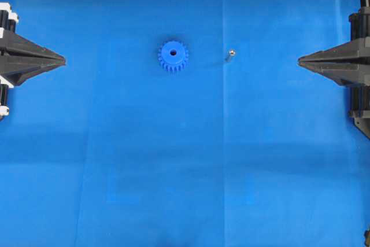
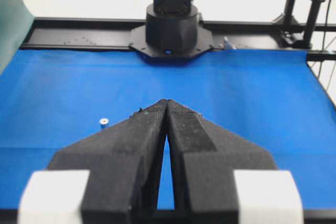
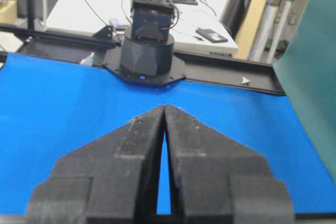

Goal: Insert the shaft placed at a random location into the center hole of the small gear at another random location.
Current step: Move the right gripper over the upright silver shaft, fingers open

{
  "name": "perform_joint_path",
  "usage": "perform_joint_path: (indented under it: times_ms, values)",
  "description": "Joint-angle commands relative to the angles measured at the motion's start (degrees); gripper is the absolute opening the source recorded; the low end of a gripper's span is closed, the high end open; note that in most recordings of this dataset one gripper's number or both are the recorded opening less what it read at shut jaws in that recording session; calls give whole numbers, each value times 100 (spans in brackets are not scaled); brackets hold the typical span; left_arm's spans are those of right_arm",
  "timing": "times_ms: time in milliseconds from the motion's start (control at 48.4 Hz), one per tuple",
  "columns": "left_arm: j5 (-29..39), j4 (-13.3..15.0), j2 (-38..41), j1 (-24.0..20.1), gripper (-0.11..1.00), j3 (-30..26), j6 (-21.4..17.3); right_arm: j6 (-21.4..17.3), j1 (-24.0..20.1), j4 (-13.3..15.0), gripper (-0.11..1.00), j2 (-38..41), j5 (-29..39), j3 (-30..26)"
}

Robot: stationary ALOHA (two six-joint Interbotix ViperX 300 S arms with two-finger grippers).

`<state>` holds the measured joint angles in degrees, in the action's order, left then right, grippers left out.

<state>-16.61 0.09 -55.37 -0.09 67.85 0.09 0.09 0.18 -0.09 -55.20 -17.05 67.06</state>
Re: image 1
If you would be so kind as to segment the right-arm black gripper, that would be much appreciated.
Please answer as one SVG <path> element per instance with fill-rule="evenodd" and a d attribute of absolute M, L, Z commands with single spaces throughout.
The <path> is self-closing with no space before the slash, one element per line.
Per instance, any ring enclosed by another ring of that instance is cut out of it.
<path fill-rule="evenodd" d="M 369 61 L 369 6 L 349 16 L 350 42 L 325 51 L 303 56 L 298 65 L 350 89 L 349 116 L 369 139 L 369 65 L 352 64 Z"/>

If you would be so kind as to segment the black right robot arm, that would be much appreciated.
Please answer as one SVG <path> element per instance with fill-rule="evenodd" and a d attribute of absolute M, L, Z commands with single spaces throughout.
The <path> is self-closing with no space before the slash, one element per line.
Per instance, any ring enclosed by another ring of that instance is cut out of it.
<path fill-rule="evenodd" d="M 350 41 L 298 59 L 298 65 L 350 89 L 349 117 L 369 137 L 369 0 L 349 16 Z"/>

